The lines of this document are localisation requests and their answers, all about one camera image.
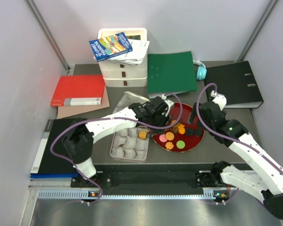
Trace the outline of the orange round waffle cookie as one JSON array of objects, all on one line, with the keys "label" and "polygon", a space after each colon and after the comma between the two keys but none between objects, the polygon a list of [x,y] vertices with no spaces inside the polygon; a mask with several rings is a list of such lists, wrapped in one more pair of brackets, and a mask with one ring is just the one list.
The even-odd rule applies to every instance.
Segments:
[{"label": "orange round waffle cookie", "polygon": [[146,131],[140,131],[138,134],[139,139],[145,140],[147,139],[148,133]]}]

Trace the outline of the silver tin lid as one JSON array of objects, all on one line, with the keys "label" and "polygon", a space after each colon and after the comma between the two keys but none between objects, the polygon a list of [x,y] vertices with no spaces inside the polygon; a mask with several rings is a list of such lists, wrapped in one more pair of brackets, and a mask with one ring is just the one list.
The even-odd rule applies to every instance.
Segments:
[{"label": "silver tin lid", "polygon": [[132,93],[130,91],[125,91],[112,113],[119,112],[133,103],[144,104],[148,101],[149,99],[146,97]]}]

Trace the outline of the metal tongs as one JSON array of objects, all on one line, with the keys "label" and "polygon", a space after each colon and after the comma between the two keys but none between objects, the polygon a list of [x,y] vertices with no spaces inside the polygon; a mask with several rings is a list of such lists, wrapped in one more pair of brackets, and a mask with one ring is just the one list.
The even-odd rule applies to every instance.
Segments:
[{"label": "metal tongs", "polygon": [[149,128],[149,127],[145,127],[147,129],[147,138],[150,138],[152,136],[155,136],[155,135],[162,135],[162,134],[165,134],[167,132],[171,132],[171,128],[168,128],[168,129],[153,129],[153,128]]}]

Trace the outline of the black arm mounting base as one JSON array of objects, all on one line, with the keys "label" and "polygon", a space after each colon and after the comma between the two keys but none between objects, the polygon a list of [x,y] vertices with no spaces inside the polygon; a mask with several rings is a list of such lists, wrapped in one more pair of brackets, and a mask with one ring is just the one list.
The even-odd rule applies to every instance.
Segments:
[{"label": "black arm mounting base", "polygon": [[162,194],[204,187],[226,188],[213,174],[212,163],[98,164],[92,181],[106,194],[114,191]]}]

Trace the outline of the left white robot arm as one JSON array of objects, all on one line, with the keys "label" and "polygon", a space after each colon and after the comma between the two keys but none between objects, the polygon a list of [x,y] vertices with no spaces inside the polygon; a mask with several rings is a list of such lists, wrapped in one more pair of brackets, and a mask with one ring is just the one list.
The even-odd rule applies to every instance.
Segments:
[{"label": "left white robot arm", "polygon": [[156,97],[143,104],[132,103],[119,112],[88,123],[73,121],[71,129],[62,137],[62,144],[75,168],[82,173],[81,181],[91,187],[98,180],[91,158],[93,144],[108,135],[139,125],[160,133],[171,119],[169,112],[174,104],[169,99]]}]

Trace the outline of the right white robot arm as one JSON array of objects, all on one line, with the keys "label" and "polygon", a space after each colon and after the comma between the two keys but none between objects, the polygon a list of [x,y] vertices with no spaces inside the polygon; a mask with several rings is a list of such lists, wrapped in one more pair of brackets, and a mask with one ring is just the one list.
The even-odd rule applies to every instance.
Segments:
[{"label": "right white robot arm", "polygon": [[208,131],[219,143],[239,155],[253,170],[245,173],[225,161],[211,169],[211,182],[216,186],[232,185],[261,202],[274,217],[283,220],[283,167],[278,164],[237,120],[227,120],[225,96],[213,92],[213,99],[195,102],[191,121]]}]

